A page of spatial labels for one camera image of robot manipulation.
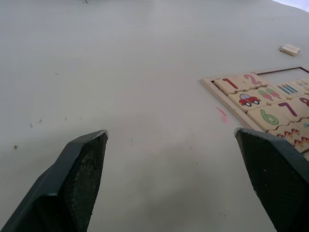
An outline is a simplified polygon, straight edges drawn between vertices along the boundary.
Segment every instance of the wooden tray frame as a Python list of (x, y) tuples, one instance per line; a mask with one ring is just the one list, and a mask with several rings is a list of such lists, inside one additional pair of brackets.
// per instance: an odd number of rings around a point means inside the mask
[(264, 131), (260, 128), (245, 112), (243, 112), (235, 103), (233, 103), (213, 82), (216, 79), (241, 75), (244, 73), (254, 73), (256, 75), (263, 75), (268, 73), (277, 73), (293, 69), (302, 69), (309, 73), (309, 69), (306, 69), (299, 65), (292, 65), (284, 68), (276, 69), (265, 69), (250, 72), (243, 72), (239, 74), (222, 75), (222, 76), (211, 76), (201, 80), (201, 83), (217, 98), (219, 101), (243, 124), (245, 128), (253, 129), (256, 131)]

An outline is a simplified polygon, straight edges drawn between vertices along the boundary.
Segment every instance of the pink mark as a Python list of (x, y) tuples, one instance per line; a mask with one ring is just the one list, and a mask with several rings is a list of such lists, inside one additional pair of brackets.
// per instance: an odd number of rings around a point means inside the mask
[(220, 117), (220, 119), (221, 119), (221, 121), (223, 121), (223, 122), (228, 122), (228, 118), (227, 118), (227, 114), (222, 110), (222, 109), (220, 109), (218, 106), (216, 107), (219, 111), (220, 111), (220, 113), (222, 114), (222, 116)]

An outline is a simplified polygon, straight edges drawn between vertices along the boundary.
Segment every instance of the wooden puzzle board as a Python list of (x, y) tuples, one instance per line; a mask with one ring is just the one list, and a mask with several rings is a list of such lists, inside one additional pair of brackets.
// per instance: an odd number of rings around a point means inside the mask
[(290, 66), (202, 79), (244, 127), (309, 151), (309, 69)]

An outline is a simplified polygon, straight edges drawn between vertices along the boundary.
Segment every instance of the mushroom illustration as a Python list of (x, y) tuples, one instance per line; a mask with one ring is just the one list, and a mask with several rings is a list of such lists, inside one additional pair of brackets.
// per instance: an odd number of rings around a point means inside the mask
[(277, 134), (277, 137), (285, 139), (285, 136), (283, 134)]
[(299, 140), (297, 140), (297, 139), (294, 139), (294, 145), (295, 145), (295, 146), (303, 147), (303, 142), (302, 142), (302, 141), (299, 141)]
[(293, 134), (291, 132), (289, 132), (289, 131), (285, 131), (284, 135), (285, 136), (289, 136), (290, 138), (293, 138)]
[(306, 137), (301, 137), (301, 141), (306, 142), (307, 144), (309, 144), (309, 138)]
[(292, 133), (293, 133), (293, 134), (299, 135), (299, 130), (293, 128), (293, 129), (292, 129)]

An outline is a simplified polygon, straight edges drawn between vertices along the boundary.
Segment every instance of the number 7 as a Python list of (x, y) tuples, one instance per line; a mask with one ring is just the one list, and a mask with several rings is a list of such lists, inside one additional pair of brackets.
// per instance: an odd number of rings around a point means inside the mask
[(286, 102), (282, 102), (280, 104), (278, 104), (278, 106), (286, 106), (288, 107), (289, 111), (291, 112), (291, 114), (295, 117), (297, 117), (297, 114), (295, 113), (295, 111), (291, 108), (291, 106), (289, 105), (289, 103)]

